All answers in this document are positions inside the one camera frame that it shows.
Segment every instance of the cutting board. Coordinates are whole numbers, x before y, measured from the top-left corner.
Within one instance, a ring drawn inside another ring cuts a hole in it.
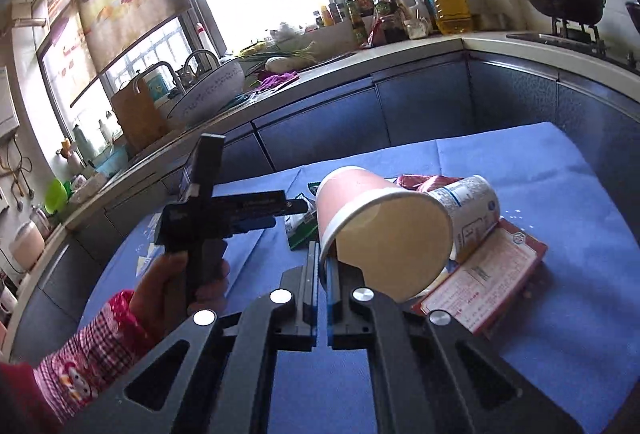
[[[132,154],[142,151],[169,132],[166,120],[154,106],[145,80],[137,80],[138,90],[134,88],[135,82],[133,79],[111,97],[113,112]]]

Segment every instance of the faucet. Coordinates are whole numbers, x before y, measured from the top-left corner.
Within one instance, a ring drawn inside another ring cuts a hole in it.
[[[187,60],[184,61],[184,65],[187,66],[189,61],[194,58],[198,53],[206,53],[206,55],[210,55],[211,58],[213,59],[213,62],[216,63],[216,67],[214,69],[220,68],[220,61],[218,60],[218,57],[216,56],[215,53],[210,52],[209,50],[205,50],[204,48],[201,48],[199,50],[196,50],[195,52],[192,52],[190,56],[187,57]]]
[[[169,73],[171,74],[171,76],[174,78],[174,82],[175,82],[175,87],[178,88],[178,91],[180,91],[180,93],[182,95],[186,95],[186,91],[184,90],[184,86],[182,85],[182,82],[180,82],[180,78],[178,77],[178,75],[176,74],[176,72],[174,71],[174,69],[171,67],[171,65],[165,61],[165,60],[161,60],[160,62],[156,62],[154,65],[149,66],[147,69],[145,69],[145,71],[143,71],[142,73],[138,73],[135,77],[134,77],[134,84],[133,84],[133,89],[136,93],[140,93],[140,89],[138,88],[138,80],[145,76],[147,73],[149,73],[150,71],[153,71],[156,68],[159,68],[160,66],[166,66],[167,69],[169,70]]]

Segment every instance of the pink checkered sleeve cover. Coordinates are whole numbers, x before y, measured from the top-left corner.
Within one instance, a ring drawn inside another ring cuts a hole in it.
[[[155,345],[129,309],[132,296],[133,291],[122,291],[112,297],[91,323],[34,370],[60,423],[94,401]]]

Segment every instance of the table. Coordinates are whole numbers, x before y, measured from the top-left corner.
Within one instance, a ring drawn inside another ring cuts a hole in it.
[[[489,180],[503,215],[549,246],[527,284],[528,299],[516,300],[491,342],[585,432],[603,430],[638,379],[640,249],[571,141],[545,122],[324,161],[217,186],[214,194],[284,189],[294,197],[345,165],[384,177],[481,174]],[[153,219],[141,221],[114,254],[81,326],[111,295],[135,286]],[[274,229],[230,239],[228,312],[277,287],[281,273],[302,265],[305,255],[289,250],[281,218]],[[318,347],[278,356],[270,433],[376,431],[366,354],[326,347],[325,304],[320,290]]]

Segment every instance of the green bowl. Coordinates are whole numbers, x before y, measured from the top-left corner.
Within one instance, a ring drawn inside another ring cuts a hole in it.
[[[68,196],[66,195],[65,186],[56,178],[51,182],[47,189],[47,194],[44,196],[44,210],[48,214],[55,214],[66,206],[67,201]]]

